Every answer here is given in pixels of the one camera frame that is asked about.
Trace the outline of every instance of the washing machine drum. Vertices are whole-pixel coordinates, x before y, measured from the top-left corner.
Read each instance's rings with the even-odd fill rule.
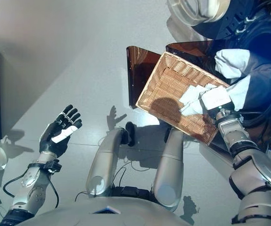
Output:
[[[233,0],[230,2],[227,13],[219,21],[201,23],[193,28],[207,38],[225,40],[226,48],[248,49],[251,53],[271,61],[270,0]],[[245,116],[243,125],[246,128],[265,125],[262,133],[267,131],[266,134],[271,143],[271,86],[268,84],[268,87],[270,97],[260,109],[263,114]]]
[[[271,62],[271,8],[263,8],[257,12],[257,14],[259,15],[253,16],[253,18],[255,17],[254,21],[245,24],[242,33],[233,35],[227,41],[227,48],[248,49],[251,53]],[[262,107],[258,109],[263,112],[263,114],[254,115],[253,117],[247,116],[244,123],[246,127],[254,127],[263,123],[268,118],[271,119],[271,82],[268,83],[268,87],[265,85],[265,87],[262,88],[265,92],[268,92],[268,97],[265,99]],[[258,96],[252,92],[247,95],[254,96],[256,99],[258,98]]]

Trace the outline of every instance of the black foot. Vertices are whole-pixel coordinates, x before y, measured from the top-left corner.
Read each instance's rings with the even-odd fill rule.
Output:
[[[135,127],[134,124],[132,122],[127,122],[125,129],[127,130],[128,134],[129,134],[129,138],[131,139],[128,143],[129,147],[132,147],[135,145]]]

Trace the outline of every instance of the robot finger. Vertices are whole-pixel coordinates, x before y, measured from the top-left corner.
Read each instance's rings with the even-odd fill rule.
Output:
[[[80,113],[77,113],[77,114],[75,114],[72,118],[71,118],[71,123],[74,123],[74,121],[76,121],[77,120],[77,118],[79,118],[81,116],[81,114]]]
[[[66,116],[66,114],[73,108],[72,105],[67,106],[57,117],[56,121],[59,121],[61,123],[61,121],[64,119],[64,117]]]
[[[75,123],[73,123],[72,126],[75,126],[78,129],[81,128],[82,127],[82,120],[81,119],[77,120]]]
[[[70,113],[68,113],[68,114],[66,115],[66,118],[68,118],[68,120],[70,120],[70,118],[71,118],[75,113],[77,113],[77,112],[78,112],[78,109],[74,108],[73,110],[71,110]]]
[[[70,113],[68,113],[65,118],[63,119],[63,121],[61,122],[60,126],[64,129],[64,128],[67,128],[69,126],[72,125],[72,122],[71,122],[71,117],[77,113],[78,109],[74,108],[73,110],[71,110]]]
[[[69,137],[70,135],[72,135],[81,126],[82,126],[82,123],[81,123],[81,120],[79,119],[72,126],[68,127],[67,129],[63,129],[59,135],[53,137],[51,140],[54,143],[59,143],[60,141],[66,139],[67,137]]]

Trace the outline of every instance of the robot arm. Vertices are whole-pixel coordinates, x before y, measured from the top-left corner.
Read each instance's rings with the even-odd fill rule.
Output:
[[[244,130],[233,104],[228,98],[217,107],[208,107],[207,98],[201,99],[232,155],[235,171],[230,185],[242,200],[238,215],[232,219],[239,225],[271,225],[271,161],[261,152]]]
[[[75,114],[77,109],[70,111],[72,108],[72,105],[66,107],[41,135],[40,156],[28,165],[19,192],[14,196],[13,205],[0,226],[13,226],[34,217],[44,204],[46,188],[51,183],[50,177],[61,169],[57,158],[66,151],[70,135],[82,126],[82,121],[77,120],[81,115]]]

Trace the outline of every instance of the humanoid robot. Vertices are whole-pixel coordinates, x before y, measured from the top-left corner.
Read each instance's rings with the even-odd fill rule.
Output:
[[[249,138],[229,104],[206,109],[234,159],[230,185],[242,201],[232,224],[271,225],[270,159]],[[114,186],[119,146],[134,142],[132,123],[110,131],[99,147],[86,182],[91,198],[35,216],[44,204],[51,175],[61,169],[58,158],[66,151],[70,135],[82,126],[76,113],[70,105],[48,125],[40,138],[40,156],[20,177],[20,190],[0,226],[190,225],[173,213],[183,184],[181,131],[170,130],[151,191]]]

